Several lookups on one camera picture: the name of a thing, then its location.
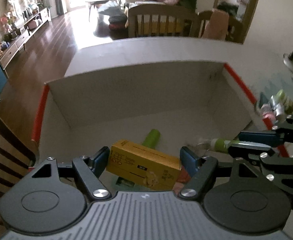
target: door frame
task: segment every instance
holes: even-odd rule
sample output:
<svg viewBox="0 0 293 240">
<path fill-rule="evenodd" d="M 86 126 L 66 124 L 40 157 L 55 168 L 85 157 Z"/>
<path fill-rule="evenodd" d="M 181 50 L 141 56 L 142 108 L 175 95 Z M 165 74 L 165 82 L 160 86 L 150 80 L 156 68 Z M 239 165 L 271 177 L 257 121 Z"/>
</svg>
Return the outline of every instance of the door frame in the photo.
<svg viewBox="0 0 293 240">
<path fill-rule="evenodd" d="M 214 0 L 213 8 L 217 7 L 218 1 L 219 0 Z M 241 43 L 244 43 L 245 38 L 248 34 L 248 30 L 250 29 L 251 22 L 254 17 L 255 9 L 256 9 L 258 2 L 259 2 L 259 0 L 250 0 L 247 7 L 246 7 L 246 10 L 245 10 L 245 13 L 243 16 L 243 20 L 242 20 L 243 29 L 242 29 L 242 33 L 240 34 L 240 42 Z"/>
</svg>

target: cabinet drawer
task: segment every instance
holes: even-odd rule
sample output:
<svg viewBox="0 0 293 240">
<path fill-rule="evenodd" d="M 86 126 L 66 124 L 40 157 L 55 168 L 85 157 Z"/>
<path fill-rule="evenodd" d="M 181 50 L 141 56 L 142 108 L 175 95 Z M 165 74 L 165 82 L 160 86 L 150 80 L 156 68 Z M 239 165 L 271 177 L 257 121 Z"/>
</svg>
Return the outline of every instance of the cabinet drawer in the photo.
<svg viewBox="0 0 293 240">
<path fill-rule="evenodd" d="M 25 31 L 24 33 L 22 33 L 22 35 L 15 42 L 17 47 L 19 48 L 28 37 L 29 37 L 29 32 L 28 31 Z"/>
<path fill-rule="evenodd" d="M 12 46 L 5 52 L 5 54 L 3 55 L 3 57 L 0 59 L 0 63 L 2 65 L 3 68 L 6 67 L 6 65 L 8 64 L 8 62 L 11 60 L 11 58 L 13 57 L 13 55 L 16 53 L 16 51 L 18 50 L 17 45 L 14 43 L 12 44 Z"/>
</svg>

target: plastic bag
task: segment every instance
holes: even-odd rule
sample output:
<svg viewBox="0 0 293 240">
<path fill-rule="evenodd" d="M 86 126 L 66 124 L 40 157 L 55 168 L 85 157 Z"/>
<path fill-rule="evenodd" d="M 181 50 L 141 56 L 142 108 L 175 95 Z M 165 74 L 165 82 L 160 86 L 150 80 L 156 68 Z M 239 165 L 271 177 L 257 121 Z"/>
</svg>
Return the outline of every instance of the plastic bag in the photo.
<svg viewBox="0 0 293 240">
<path fill-rule="evenodd" d="M 109 16 L 121 16 L 124 14 L 120 8 L 120 5 L 118 5 L 115 1 L 109 1 L 101 5 L 98 9 L 98 13 Z"/>
</svg>

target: cardboard box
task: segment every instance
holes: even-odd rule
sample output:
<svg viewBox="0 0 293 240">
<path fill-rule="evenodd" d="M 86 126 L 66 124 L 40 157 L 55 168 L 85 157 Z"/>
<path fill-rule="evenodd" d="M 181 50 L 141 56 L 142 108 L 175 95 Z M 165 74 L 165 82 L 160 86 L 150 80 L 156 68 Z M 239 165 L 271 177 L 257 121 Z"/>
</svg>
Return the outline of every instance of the cardboard box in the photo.
<svg viewBox="0 0 293 240">
<path fill-rule="evenodd" d="M 171 190 L 180 159 L 127 140 L 112 145 L 107 171 L 154 190 Z"/>
</svg>

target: green cylinder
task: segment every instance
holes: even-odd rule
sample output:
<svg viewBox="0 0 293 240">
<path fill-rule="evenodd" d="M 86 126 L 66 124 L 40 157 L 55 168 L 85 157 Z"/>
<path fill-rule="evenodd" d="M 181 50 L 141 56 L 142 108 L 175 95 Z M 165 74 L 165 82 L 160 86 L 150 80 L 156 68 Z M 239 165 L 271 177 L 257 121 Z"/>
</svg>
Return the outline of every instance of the green cylinder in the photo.
<svg viewBox="0 0 293 240">
<path fill-rule="evenodd" d="M 142 143 L 143 146 L 155 149 L 159 139 L 160 139 L 160 132 L 157 129 L 152 129 L 149 134 L 144 139 Z"/>
</svg>

